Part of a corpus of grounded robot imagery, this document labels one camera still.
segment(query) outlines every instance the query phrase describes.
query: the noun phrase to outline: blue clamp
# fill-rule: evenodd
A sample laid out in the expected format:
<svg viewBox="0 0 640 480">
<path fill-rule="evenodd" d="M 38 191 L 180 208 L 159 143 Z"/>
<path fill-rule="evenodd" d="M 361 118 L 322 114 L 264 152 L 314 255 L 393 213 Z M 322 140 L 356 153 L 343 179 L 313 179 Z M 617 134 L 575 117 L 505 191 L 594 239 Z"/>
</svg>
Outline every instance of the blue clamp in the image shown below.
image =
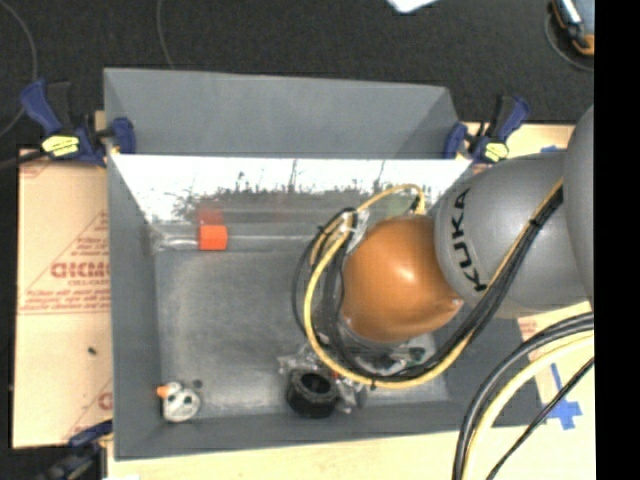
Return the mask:
<svg viewBox="0 0 640 480">
<path fill-rule="evenodd" d="M 468 128 L 456 123 L 447 139 L 443 150 L 443 158 L 455 158 L 461 153 L 475 163 L 495 164 L 504 160 L 509 154 L 507 139 L 529 116 L 529 104 L 518 96 L 500 96 L 495 114 L 489 125 L 484 125 L 476 135 L 471 136 Z"/>
<path fill-rule="evenodd" d="M 97 440 L 113 432 L 112 420 L 98 423 L 73 436 L 68 446 L 74 452 L 53 464 L 45 473 L 35 476 L 34 480 L 72 480 L 87 471 L 99 457 L 102 447 Z"/>
<path fill-rule="evenodd" d="M 89 119 L 79 125 L 65 127 L 47 98 L 44 79 L 29 84 L 20 93 L 22 107 L 44 130 L 41 147 L 52 160 L 76 160 L 105 167 L 105 147 L 100 139 L 111 137 L 121 153 L 135 153 L 133 125 L 127 118 L 117 118 L 106 130 L 96 131 Z"/>
</svg>

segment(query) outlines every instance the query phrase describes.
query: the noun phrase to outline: black carpet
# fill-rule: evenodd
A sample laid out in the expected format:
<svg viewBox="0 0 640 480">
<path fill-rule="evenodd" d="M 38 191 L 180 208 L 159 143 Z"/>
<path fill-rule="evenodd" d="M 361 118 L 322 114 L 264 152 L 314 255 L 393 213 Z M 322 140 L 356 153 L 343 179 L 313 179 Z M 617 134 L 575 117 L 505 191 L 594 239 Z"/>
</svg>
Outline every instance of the black carpet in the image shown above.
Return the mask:
<svg viewBox="0 0 640 480">
<path fill-rule="evenodd" d="M 19 110 L 18 94 L 34 67 L 12 10 L 32 35 L 37 75 L 70 81 L 71 107 L 80 114 L 102 107 L 104 67 L 169 69 L 156 30 L 157 1 L 2 0 L 9 9 L 0 7 L 0 133 Z M 497 95 L 518 94 L 531 105 L 530 121 L 574 123 L 593 103 L 594 74 L 550 46 L 548 3 L 442 0 L 402 15 L 385 0 L 163 0 L 161 18 L 180 69 L 443 85 L 468 121 L 489 118 Z M 39 133 L 20 119 L 0 137 L 0 161 L 16 144 L 36 144 Z M 64 453 L 8 450 L 15 190 L 15 172 L 0 173 L 2 480 L 32 478 Z"/>
</svg>

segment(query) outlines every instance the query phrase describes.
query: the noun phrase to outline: small white object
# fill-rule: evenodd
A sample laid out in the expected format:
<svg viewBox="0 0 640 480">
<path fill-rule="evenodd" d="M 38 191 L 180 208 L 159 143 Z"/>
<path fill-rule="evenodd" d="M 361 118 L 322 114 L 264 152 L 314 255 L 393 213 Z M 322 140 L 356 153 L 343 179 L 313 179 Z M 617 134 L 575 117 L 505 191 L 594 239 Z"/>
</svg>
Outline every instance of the small white object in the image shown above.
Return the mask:
<svg viewBox="0 0 640 480">
<path fill-rule="evenodd" d="M 167 421 L 180 423 L 196 415 L 200 409 L 200 396 L 179 382 L 170 382 L 167 396 L 162 400 L 162 415 Z"/>
</svg>

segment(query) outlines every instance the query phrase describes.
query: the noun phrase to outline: kuka logo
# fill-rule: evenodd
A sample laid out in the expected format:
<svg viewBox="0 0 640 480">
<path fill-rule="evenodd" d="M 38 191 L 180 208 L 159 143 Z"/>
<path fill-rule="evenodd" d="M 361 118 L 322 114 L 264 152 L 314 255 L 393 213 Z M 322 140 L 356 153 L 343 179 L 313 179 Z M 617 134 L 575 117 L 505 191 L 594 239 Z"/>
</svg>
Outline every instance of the kuka logo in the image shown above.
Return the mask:
<svg viewBox="0 0 640 480">
<path fill-rule="evenodd" d="M 109 275 L 109 263 L 100 261 L 83 262 L 59 262 L 51 265 L 51 275 L 57 279 L 76 277 L 107 277 Z"/>
<path fill-rule="evenodd" d="M 461 252 L 462 256 L 458 254 L 458 265 L 462 269 L 462 273 L 464 277 L 466 277 L 473 284 L 473 289 L 477 292 L 481 292 L 487 289 L 487 285 L 480 282 L 480 274 L 478 270 L 473 266 L 473 260 L 469 255 L 469 249 L 465 242 L 465 234 L 464 227 L 462 225 L 464 221 L 464 199 L 467 197 L 467 193 L 469 189 L 465 190 L 462 194 L 460 194 L 456 200 L 454 207 L 460 210 L 460 214 L 456 219 L 455 216 L 451 217 L 451 225 L 453 226 L 453 233 L 451 233 L 452 240 L 458 240 L 453 244 L 453 248 L 456 252 Z"/>
</svg>

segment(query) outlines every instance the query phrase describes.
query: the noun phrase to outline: gray bin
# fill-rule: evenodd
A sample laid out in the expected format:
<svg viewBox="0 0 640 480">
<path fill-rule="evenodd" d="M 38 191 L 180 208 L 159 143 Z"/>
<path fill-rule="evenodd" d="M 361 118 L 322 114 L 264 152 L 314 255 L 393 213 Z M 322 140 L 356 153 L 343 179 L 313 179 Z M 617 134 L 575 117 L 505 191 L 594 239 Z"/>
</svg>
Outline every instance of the gray bin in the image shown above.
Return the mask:
<svg viewBox="0 0 640 480">
<path fill-rule="evenodd" d="M 105 98 L 108 120 L 129 117 L 147 154 L 439 158 L 457 120 L 446 89 L 414 84 L 110 69 Z M 276 210 L 287 213 L 288 204 L 281 198 Z M 117 459 L 458 428 L 483 378 L 520 343 L 516 322 L 493 322 L 434 381 L 374 392 L 352 414 L 305 420 L 285 405 L 277 358 L 304 342 L 289 308 L 293 269 L 339 209 L 311 206 L 260 226 L 232 219 L 231 232 L 248 238 L 224 252 L 158 249 L 152 223 L 109 162 Z M 433 333 L 434 347 L 456 322 Z M 155 387 L 171 380 L 202 382 L 203 407 L 186 423 L 162 418 Z M 523 424 L 535 400 L 529 386 L 500 422 Z"/>
</svg>

